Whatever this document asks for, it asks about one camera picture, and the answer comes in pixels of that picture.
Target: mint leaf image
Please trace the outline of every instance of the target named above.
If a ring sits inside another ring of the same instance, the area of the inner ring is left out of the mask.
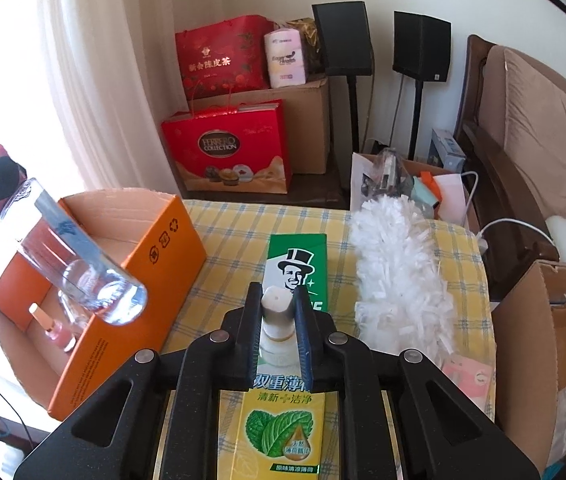
[[[296,410],[279,413],[263,430],[260,451],[272,458],[283,456],[283,447],[299,424],[305,437],[309,437],[314,424],[312,413]]]
[[[245,421],[245,434],[252,446],[260,452],[263,452],[261,449],[263,430],[273,418],[274,415],[271,413],[254,410]]]

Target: silver screw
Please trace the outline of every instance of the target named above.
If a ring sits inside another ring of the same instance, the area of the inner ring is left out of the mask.
[[[230,339],[230,335],[225,330],[214,330],[214,332],[209,335],[209,339],[212,343],[224,343]]]
[[[348,342],[348,335],[343,332],[332,332],[327,340],[333,345],[343,345]]]
[[[154,352],[152,352],[149,348],[144,348],[143,350],[136,352],[134,359],[137,363],[143,365],[154,359]]]
[[[414,348],[410,348],[405,351],[403,358],[409,363],[417,364],[423,361],[423,354]]]

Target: man with top hat logo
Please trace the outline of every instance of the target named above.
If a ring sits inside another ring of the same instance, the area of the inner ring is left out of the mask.
[[[287,259],[282,260],[278,265],[287,290],[294,290],[298,285],[306,284],[305,278],[314,272],[314,266],[310,264],[313,257],[314,253],[305,249],[287,250]],[[307,285],[312,286],[314,282],[310,279]]]

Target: yellow plaid tablecloth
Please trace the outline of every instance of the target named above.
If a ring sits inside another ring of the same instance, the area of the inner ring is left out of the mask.
[[[263,278],[269,236],[274,233],[326,233],[329,312],[339,330],[355,335],[357,301],[356,257],[348,244],[349,212],[317,208],[186,200],[186,207],[203,240],[207,261],[174,322],[163,349],[185,348],[195,338],[218,328],[223,315],[243,306],[250,282]],[[445,222],[430,222],[441,275],[457,307],[458,351],[494,364],[495,345],[490,320],[486,274],[476,241]],[[218,429],[218,478],[228,480],[241,412],[241,393],[224,392]],[[488,415],[494,413],[494,381]],[[336,394],[327,394],[320,477],[339,474]]]

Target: white wall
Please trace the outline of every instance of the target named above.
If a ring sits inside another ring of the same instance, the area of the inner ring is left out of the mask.
[[[263,14],[276,20],[312,15],[312,4],[341,0],[211,0],[224,18]],[[426,83],[417,155],[428,150],[433,126],[453,129],[464,78],[466,41],[478,34],[486,40],[524,51],[566,77],[566,15],[547,0],[364,0],[377,63],[370,132],[387,142],[400,76],[392,71],[393,11],[428,14],[452,22],[452,63],[447,83]],[[412,123],[414,86],[405,80],[394,146],[407,152]],[[359,117],[363,127],[369,99],[369,78],[359,78]],[[349,179],[349,111],[345,78],[333,81],[333,123],[337,158],[344,182]]]

